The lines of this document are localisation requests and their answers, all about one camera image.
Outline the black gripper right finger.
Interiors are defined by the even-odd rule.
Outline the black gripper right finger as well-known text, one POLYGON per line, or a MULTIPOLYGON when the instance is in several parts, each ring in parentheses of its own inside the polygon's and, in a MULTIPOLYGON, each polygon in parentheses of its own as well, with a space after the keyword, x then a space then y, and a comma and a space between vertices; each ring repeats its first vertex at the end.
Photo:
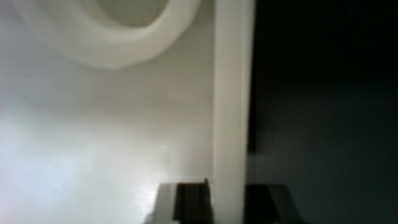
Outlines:
POLYGON ((243 224, 303 224, 283 185, 244 186, 243 224))

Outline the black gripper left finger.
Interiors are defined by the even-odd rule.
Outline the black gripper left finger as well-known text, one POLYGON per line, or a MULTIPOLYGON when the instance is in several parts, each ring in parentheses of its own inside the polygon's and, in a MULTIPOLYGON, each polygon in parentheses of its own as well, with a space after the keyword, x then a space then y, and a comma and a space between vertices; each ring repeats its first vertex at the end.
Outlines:
POLYGON ((207 179, 159 184, 147 224, 212 224, 207 179))

